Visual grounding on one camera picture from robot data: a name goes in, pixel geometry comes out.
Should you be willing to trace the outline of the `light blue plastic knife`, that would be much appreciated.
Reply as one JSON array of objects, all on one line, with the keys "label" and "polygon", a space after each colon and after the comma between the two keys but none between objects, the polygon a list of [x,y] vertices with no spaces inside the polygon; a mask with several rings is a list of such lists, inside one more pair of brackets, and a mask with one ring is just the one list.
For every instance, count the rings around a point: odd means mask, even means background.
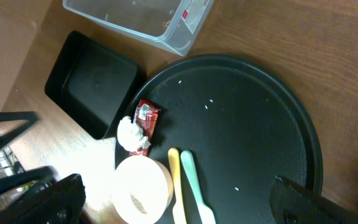
[{"label": "light blue plastic knife", "polygon": [[202,224],[216,224],[213,211],[205,204],[203,200],[198,174],[196,171],[195,160],[192,156],[192,153],[190,151],[183,151],[180,154],[180,160],[193,192]]}]

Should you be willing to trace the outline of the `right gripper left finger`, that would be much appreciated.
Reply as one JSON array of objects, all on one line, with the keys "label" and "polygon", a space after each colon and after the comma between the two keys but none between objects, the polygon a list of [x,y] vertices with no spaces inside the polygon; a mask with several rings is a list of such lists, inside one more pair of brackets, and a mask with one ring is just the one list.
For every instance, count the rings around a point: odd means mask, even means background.
[{"label": "right gripper left finger", "polygon": [[0,223],[78,223],[85,204],[80,174],[72,174],[51,186],[25,194],[0,213]]}]

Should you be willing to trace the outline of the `white red wrapper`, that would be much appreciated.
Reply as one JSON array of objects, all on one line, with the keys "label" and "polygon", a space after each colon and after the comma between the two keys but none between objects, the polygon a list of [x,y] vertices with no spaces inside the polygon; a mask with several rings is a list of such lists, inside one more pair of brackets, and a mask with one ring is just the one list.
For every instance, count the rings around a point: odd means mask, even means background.
[{"label": "white red wrapper", "polygon": [[142,128],[143,136],[147,136],[149,142],[152,141],[159,111],[155,105],[147,100],[140,100],[135,108],[132,122]]}]

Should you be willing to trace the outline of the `yellow plastic knife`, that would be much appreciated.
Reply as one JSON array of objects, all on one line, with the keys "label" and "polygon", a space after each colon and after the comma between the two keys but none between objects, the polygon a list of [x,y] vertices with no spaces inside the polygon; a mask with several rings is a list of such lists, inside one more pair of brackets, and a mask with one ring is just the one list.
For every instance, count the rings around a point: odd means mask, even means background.
[{"label": "yellow plastic knife", "polygon": [[181,189],[180,155],[177,148],[173,147],[168,150],[168,161],[175,193],[175,204],[172,208],[173,219],[175,224],[187,224]]}]

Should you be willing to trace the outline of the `white tissue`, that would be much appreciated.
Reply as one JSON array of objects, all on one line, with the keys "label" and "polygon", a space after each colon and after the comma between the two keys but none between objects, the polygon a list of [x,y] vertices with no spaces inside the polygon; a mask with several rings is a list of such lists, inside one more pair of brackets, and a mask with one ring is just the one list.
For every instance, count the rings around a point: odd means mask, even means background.
[{"label": "white tissue", "polygon": [[139,149],[148,149],[151,145],[148,136],[144,136],[144,130],[136,123],[133,123],[130,116],[123,117],[117,127],[117,141],[129,152],[136,152]]}]

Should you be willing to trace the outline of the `pink bowl with grains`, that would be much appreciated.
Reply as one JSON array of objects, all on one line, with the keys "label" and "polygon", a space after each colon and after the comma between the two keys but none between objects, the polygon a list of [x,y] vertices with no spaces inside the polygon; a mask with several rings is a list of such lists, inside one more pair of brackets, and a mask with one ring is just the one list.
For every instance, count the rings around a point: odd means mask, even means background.
[{"label": "pink bowl with grains", "polygon": [[114,171],[113,180],[113,204],[127,223],[157,223],[173,197],[170,172],[148,157],[124,159]]}]

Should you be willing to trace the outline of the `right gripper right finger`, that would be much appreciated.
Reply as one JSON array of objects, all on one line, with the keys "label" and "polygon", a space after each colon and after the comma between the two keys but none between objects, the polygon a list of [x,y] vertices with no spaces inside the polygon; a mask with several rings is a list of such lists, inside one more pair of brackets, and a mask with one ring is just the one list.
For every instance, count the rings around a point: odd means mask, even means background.
[{"label": "right gripper right finger", "polygon": [[314,194],[284,176],[274,178],[269,204],[276,223],[358,224],[358,214]]}]

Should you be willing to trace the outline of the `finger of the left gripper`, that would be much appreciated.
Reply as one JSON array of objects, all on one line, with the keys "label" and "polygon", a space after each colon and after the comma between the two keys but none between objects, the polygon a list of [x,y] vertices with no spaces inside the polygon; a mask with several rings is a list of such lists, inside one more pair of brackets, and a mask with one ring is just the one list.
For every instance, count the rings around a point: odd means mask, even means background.
[{"label": "finger of the left gripper", "polygon": [[0,112],[0,150],[39,120],[35,111]]},{"label": "finger of the left gripper", "polygon": [[54,175],[53,169],[50,166],[45,166],[1,178],[0,195],[33,180],[46,180],[48,182],[53,179]]}]

